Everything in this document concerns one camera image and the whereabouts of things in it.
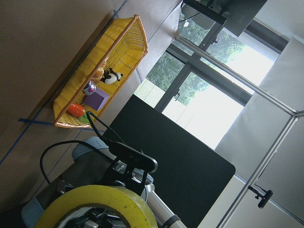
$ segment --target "yellow plastic basket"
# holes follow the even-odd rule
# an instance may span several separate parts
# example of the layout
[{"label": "yellow plastic basket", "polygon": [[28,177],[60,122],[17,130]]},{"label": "yellow plastic basket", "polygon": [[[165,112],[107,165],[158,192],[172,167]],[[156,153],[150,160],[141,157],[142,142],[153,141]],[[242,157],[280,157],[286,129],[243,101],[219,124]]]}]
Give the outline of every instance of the yellow plastic basket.
[{"label": "yellow plastic basket", "polygon": [[[78,103],[87,111],[100,116],[147,53],[148,44],[140,17],[135,15],[133,18],[114,19],[54,100],[54,125],[66,128],[90,128],[90,124],[83,123],[79,118],[68,113],[68,107],[72,103]],[[110,95],[104,107],[96,111],[83,103],[86,95],[82,90],[107,58],[104,69],[112,68],[115,72],[122,73],[123,77],[120,81],[109,85],[101,81],[95,83]]]}]

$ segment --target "tree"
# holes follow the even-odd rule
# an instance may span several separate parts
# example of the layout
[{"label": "tree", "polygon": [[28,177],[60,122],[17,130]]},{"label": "tree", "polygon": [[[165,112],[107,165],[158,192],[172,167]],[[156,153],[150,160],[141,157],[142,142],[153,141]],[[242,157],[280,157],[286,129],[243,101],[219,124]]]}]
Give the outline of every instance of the tree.
[{"label": "tree", "polygon": [[[191,19],[189,19],[188,22],[189,25],[187,27],[183,27],[182,22],[179,23],[179,33],[181,36],[187,38],[196,45],[199,45],[209,30],[204,30]],[[188,54],[193,53],[182,44],[175,45]],[[227,63],[235,54],[240,53],[244,46],[245,45],[243,43],[222,30],[218,35],[218,43],[211,45],[208,52],[222,63]],[[176,78],[177,74],[181,71],[182,67],[183,64],[180,61],[165,52],[149,72],[147,79],[162,90],[166,91]],[[199,78],[195,74],[190,74],[180,87],[179,101],[184,105],[188,105],[189,101],[195,96],[197,91],[204,91],[208,86],[209,84],[203,79]]]}]

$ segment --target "packing tape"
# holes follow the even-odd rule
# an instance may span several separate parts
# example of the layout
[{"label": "packing tape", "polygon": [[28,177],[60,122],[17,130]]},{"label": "packing tape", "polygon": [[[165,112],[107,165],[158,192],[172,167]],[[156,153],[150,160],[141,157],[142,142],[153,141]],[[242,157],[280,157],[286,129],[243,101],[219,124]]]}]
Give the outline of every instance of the packing tape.
[{"label": "packing tape", "polygon": [[117,211],[131,228],[157,228],[155,217],[146,202],[122,187],[87,185],[57,198],[44,211],[35,228],[53,228],[80,207],[107,207]]}]

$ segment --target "black board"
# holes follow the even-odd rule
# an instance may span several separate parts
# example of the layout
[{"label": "black board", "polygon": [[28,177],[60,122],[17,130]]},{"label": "black board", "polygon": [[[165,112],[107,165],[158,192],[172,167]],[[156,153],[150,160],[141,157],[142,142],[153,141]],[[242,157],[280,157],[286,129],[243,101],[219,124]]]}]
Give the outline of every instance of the black board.
[{"label": "black board", "polygon": [[[189,228],[196,228],[235,173],[211,148],[132,96],[110,125],[131,147],[158,162],[155,192]],[[107,130],[104,136],[118,139]]]}]

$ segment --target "window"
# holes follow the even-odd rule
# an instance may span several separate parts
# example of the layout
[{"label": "window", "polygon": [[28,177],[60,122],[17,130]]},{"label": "window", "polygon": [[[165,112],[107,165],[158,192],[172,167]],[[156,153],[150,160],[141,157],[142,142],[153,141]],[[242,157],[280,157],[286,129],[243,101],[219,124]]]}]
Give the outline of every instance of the window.
[{"label": "window", "polygon": [[183,66],[183,63],[165,52],[134,94],[154,108]]},{"label": "window", "polygon": [[[243,33],[237,38],[226,29],[220,31],[217,43],[211,45],[207,52],[258,86],[279,57],[278,53],[248,34]],[[237,80],[233,82],[246,89]]]},{"label": "window", "polygon": [[[256,85],[279,56],[246,32],[235,37],[189,9],[181,8],[179,33]],[[134,94],[215,149],[253,93],[177,40]]]}]

